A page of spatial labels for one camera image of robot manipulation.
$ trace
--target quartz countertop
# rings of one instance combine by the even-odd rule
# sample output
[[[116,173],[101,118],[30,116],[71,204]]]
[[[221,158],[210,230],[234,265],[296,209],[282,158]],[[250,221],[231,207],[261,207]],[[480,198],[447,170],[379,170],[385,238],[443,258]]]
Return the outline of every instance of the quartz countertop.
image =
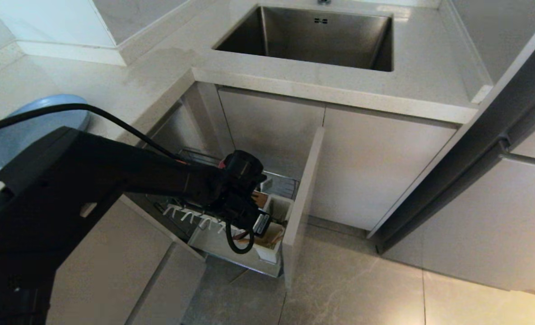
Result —
[[[260,5],[393,15],[395,69],[380,72],[212,50],[257,6],[256,0],[216,0],[130,66],[21,57],[0,71],[0,119],[37,98],[71,93],[146,132],[197,81],[456,124],[468,123],[477,113],[436,9],[349,0],[329,6],[315,0]],[[137,143],[96,116],[88,131]]]

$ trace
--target sink basin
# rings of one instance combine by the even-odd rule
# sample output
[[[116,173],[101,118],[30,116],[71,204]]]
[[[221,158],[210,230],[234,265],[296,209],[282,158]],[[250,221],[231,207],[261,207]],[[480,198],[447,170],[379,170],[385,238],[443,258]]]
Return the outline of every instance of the sink basin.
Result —
[[[260,6],[215,49],[392,71],[392,43],[390,17]]]

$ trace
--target robotic arm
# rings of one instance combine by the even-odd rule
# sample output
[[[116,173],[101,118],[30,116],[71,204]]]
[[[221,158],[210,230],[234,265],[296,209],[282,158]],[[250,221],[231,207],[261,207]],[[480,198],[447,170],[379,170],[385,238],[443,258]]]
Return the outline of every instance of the robotic arm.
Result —
[[[0,323],[44,324],[57,268],[123,192],[200,208],[225,221],[233,251],[250,251],[269,225],[251,199],[263,165],[240,150],[224,164],[188,164],[67,127],[29,146],[0,170]],[[231,225],[248,232],[244,249]]]

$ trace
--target blue plate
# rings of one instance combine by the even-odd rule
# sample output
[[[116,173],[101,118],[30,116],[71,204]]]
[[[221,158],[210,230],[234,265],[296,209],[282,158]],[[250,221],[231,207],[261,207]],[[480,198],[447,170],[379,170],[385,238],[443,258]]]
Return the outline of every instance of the blue plate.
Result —
[[[87,103],[87,101],[77,95],[53,95],[28,103],[9,116],[66,103]],[[89,120],[88,111],[60,111],[59,113],[35,117],[34,119],[1,128],[0,167],[6,165],[32,142],[42,138],[49,132],[55,131],[62,126],[85,130],[88,127]]]

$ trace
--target gray floor tile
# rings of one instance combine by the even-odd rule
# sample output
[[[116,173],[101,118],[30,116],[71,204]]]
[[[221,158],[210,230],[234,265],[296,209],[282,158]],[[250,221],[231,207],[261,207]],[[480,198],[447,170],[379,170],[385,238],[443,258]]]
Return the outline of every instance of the gray floor tile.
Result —
[[[284,279],[255,271],[241,275],[245,270],[208,257],[207,270],[182,323],[277,325],[285,297]]]
[[[426,325],[535,325],[535,295],[424,272]]]
[[[422,272],[360,238],[308,226],[280,325],[423,325]]]
[[[314,217],[314,216],[309,216],[307,223],[312,226],[341,232],[342,234],[356,236],[359,238],[366,238],[366,234],[367,234],[367,231],[363,229],[352,227],[352,226],[347,226],[345,224],[332,222],[332,221]]]

